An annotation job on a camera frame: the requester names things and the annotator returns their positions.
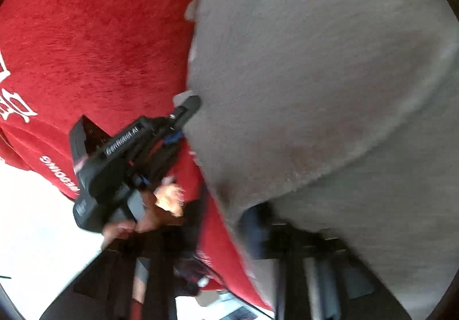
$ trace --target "red garment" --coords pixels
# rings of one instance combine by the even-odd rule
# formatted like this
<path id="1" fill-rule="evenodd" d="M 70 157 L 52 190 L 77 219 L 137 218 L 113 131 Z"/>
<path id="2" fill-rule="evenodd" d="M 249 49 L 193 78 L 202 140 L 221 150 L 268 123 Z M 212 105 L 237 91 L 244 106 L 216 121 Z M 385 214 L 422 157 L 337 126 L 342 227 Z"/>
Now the red garment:
<path id="1" fill-rule="evenodd" d="M 140 115 L 164 116 L 185 90 L 192 0 L 5 0 L 0 7 L 0 157 L 78 196 L 68 133 L 81 115 L 113 135 Z M 197 196 L 184 148 L 174 174 Z M 213 201 L 201 249 L 236 294 L 257 305 Z"/>

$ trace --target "person's hand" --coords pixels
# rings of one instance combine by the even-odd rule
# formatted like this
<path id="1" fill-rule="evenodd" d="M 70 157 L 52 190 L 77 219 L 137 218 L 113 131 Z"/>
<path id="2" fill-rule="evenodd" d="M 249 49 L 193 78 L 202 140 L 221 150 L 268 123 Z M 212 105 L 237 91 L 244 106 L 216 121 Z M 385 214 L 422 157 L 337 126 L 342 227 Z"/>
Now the person's hand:
<path id="1" fill-rule="evenodd" d="M 107 223 L 102 231 L 104 241 L 102 249 L 105 249 L 115 238 L 127 238 L 132 232 L 148 232 L 156 230 L 161 225 L 182 225 L 183 218 L 176 217 L 171 212 L 160 208 L 156 196 L 151 192 L 142 193 L 145 205 L 145 216 L 138 222 L 125 220 L 117 223 Z"/>

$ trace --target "gray cloth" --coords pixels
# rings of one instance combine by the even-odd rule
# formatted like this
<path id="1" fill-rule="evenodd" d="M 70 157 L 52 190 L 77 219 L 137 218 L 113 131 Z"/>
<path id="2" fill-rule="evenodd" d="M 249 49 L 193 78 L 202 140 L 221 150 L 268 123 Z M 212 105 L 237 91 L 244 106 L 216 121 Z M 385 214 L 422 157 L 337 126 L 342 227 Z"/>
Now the gray cloth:
<path id="1" fill-rule="evenodd" d="M 230 230 L 288 194 L 425 318 L 459 267 L 458 41 L 446 0 L 199 0 L 186 135 Z"/>

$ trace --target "black wire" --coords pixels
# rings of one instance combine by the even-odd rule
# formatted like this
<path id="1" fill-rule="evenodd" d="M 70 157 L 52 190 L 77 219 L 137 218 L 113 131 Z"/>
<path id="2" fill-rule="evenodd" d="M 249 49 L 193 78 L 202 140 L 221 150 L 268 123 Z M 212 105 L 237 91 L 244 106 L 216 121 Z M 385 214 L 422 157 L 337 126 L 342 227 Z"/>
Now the black wire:
<path id="1" fill-rule="evenodd" d="M 207 264 L 205 264 L 202 260 L 199 260 L 198 258 L 194 258 L 194 260 L 200 264 L 202 264 L 204 267 L 206 267 L 208 270 L 210 270 L 213 274 L 215 274 L 215 276 L 217 276 L 219 278 L 219 280 L 221 281 L 222 285 L 226 288 L 226 290 L 232 295 L 234 296 L 236 299 L 240 300 L 242 303 L 244 303 L 245 305 L 249 306 L 250 308 L 254 309 L 255 311 L 259 312 L 260 314 L 263 314 L 265 315 L 266 317 L 268 317 L 269 319 L 271 320 L 275 320 L 274 317 L 271 317 L 269 316 L 268 314 L 266 314 L 265 312 L 263 312 L 262 310 L 260 310 L 258 307 L 252 305 L 251 303 L 247 302 L 245 299 L 242 299 L 240 296 L 238 296 L 237 294 L 233 293 L 232 291 L 230 291 L 230 289 L 228 289 L 228 285 L 226 285 L 226 282 L 225 280 L 223 279 L 223 277 L 217 272 L 215 271 L 212 267 L 208 266 Z"/>

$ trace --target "white printed character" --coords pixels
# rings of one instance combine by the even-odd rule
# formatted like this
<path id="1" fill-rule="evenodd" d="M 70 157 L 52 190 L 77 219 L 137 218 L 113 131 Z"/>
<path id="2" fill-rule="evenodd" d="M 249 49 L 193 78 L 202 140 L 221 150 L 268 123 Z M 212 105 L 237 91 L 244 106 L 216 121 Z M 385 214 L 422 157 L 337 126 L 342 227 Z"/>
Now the white printed character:
<path id="1" fill-rule="evenodd" d="M 7 77 L 11 75 L 11 73 L 8 71 L 5 65 L 5 61 L 3 60 L 1 51 L 0 51 L 0 66 L 1 66 L 1 71 L 0 71 L 0 82 L 4 81 Z M 8 119 L 8 116 L 10 114 L 19 114 L 22 119 L 26 123 L 30 122 L 29 117 L 37 116 L 38 113 L 35 113 L 22 99 L 19 94 L 14 93 L 11 94 L 9 93 L 6 89 L 2 88 L 1 90 L 2 96 L 0 96 L 0 117 L 3 118 L 4 121 Z"/>

